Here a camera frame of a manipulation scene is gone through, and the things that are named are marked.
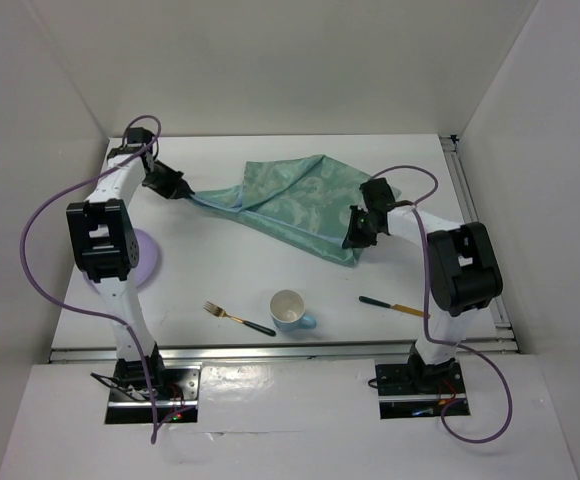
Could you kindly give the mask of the teal green cloth napkin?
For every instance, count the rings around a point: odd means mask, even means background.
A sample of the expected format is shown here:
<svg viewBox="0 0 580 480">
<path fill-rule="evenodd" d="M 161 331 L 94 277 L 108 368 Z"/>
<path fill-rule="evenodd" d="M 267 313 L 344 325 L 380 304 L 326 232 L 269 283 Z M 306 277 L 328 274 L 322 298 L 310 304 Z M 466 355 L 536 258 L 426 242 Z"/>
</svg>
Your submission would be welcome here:
<svg viewBox="0 0 580 480">
<path fill-rule="evenodd" d="M 327 155 L 248 161 L 242 181 L 196 192 L 192 201 L 323 260 L 354 267 L 362 250 L 342 247 L 350 208 L 370 175 Z"/>
</svg>

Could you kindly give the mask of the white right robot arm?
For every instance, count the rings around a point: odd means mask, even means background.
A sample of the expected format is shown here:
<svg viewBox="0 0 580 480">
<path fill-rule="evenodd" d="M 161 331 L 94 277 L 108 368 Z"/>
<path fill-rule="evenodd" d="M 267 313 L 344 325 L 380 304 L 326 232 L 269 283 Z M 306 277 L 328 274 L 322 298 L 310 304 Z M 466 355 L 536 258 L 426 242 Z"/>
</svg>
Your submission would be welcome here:
<svg viewBox="0 0 580 480">
<path fill-rule="evenodd" d="M 343 247 L 367 248 L 385 234 L 422 248 L 424 320 L 414 345 L 419 359 L 406 369 L 418 392 L 430 391 L 441 379 L 439 365 L 452 360 L 477 314 L 503 291 L 503 279 L 484 224 L 459 224 L 423 212 L 413 205 L 390 211 L 350 208 Z"/>
</svg>

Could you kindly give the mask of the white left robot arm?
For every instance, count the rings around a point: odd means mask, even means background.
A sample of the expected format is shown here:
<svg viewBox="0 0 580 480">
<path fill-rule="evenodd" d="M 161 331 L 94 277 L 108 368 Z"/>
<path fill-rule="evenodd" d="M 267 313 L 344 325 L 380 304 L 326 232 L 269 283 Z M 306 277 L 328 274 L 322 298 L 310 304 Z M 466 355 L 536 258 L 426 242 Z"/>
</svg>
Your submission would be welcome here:
<svg viewBox="0 0 580 480">
<path fill-rule="evenodd" d="M 66 210 L 75 263 L 114 317 L 118 375 L 132 378 L 136 392 L 154 399 L 166 390 L 168 376 L 140 306 L 135 275 L 140 247 L 127 206 L 140 186 L 168 200 L 190 199 L 194 191 L 182 172 L 155 159 L 147 145 L 115 148 L 106 165 L 95 190 Z"/>
</svg>

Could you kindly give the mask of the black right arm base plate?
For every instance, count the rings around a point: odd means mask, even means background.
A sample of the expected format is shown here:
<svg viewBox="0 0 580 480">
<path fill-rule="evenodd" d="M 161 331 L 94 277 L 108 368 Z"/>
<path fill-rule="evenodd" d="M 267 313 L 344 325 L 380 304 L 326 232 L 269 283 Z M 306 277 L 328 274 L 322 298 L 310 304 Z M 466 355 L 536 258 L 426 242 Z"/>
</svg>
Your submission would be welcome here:
<svg viewBox="0 0 580 480">
<path fill-rule="evenodd" d="M 470 407 L 461 367 L 455 363 L 440 379 L 417 386 L 405 364 L 377 364 L 375 377 L 367 382 L 377 391 L 380 418 L 419 419 L 469 416 Z"/>
</svg>

